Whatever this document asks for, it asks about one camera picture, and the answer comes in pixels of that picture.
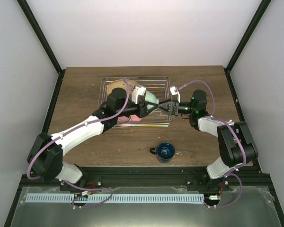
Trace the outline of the mint green bowl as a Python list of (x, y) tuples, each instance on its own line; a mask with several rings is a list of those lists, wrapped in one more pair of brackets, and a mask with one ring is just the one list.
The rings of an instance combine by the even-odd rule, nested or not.
[(159, 102), (158, 98), (148, 90), (145, 93), (145, 101), (150, 101), (150, 102), (158, 101)]

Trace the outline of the plain pink plate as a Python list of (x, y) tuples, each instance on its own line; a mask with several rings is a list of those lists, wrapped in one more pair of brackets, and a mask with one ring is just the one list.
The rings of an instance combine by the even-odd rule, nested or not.
[(137, 117), (136, 115), (131, 115), (129, 117), (126, 116), (122, 116), (122, 117), (118, 117), (118, 123), (122, 124), (122, 123), (128, 123), (128, 122), (140, 122), (141, 118)]

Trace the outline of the chrome wire dish rack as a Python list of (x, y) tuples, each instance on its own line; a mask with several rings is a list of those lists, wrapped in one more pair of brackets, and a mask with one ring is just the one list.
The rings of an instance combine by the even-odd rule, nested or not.
[[(120, 77), (105, 77), (101, 80), (100, 84), (100, 93), (99, 93), (99, 101), (98, 104), (101, 105), (107, 99), (106, 89), (107, 85), (114, 81), (123, 79)], [(169, 90), (170, 80), (167, 76), (133, 76), (127, 77), (127, 80), (134, 80), (138, 84), (147, 88), (148, 91), (153, 93), (159, 100), (162, 102), (166, 99), (171, 98), (171, 93)], [(152, 114), (143, 117), (140, 122), (128, 122), (117, 124), (116, 128), (130, 128), (130, 127), (140, 127), (140, 128), (158, 128), (158, 127), (169, 127), (171, 122), (173, 121), (173, 116), (168, 116), (161, 111), (156, 110)]]

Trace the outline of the pink plate with bird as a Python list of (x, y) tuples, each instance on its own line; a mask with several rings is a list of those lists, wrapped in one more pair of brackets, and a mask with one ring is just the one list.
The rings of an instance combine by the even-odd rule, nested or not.
[[(137, 86), (138, 83), (136, 81), (130, 80), (130, 79), (128, 79), (127, 82), (130, 85), (129, 91), (130, 91), (130, 96), (131, 96), (131, 94), (134, 90), (134, 87)], [(126, 86), (126, 83), (122, 79), (114, 80), (107, 85), (106, 94), (107, 95), (111, 94), (112, 90), (115, 89), (115, 88), (122, 88), (122, 89), (126, 90), (127, 86)]]

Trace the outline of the dark blue mug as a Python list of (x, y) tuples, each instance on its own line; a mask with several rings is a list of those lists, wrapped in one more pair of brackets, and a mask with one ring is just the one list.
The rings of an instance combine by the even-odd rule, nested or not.
[(155, 155), (159, 162), (168, 163), (174, 156), (176, 149), (169, 142), (162, 142), (157, 147), (150, 148), (150, 153)]

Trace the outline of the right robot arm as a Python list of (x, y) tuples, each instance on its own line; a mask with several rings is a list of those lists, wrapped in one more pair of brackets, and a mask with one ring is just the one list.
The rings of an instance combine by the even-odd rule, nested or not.
[(207, 175), (201, 178), (201, 186), (205, 190), (214, 189), (218, 184), (217, 179), (229, 176), (258, 157), (246, 122), (226, 122), (210, 115), (207, 111), (207, 94), (203, 90), (195, 90), (189, 102), (160, 102), (157, 104), (157, 110), (174, 116), (186, 114), (192, 128), (218, 139), (220, 156), (207, 166)]

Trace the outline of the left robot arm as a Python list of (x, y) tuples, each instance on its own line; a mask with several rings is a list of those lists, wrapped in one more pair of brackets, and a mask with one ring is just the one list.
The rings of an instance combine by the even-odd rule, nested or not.
[(64, 162), (63, 157), (77, 145), (113, 128), (120, 117), (143, 118), (154, 112), (158, 104), (158, 98), (145, 87), (136, 86), (133, 91), (114, 88), (106, 101), (84, 121), (59, 133), (42, 132), (37, 136), (27, 157), (28, 178), (34, 179), (30, 174), (34, 170), (37, 177), (46, 182), (64, 180), (75, 190), (84, 190), (87, 179), (83, 172), (75, 164)]

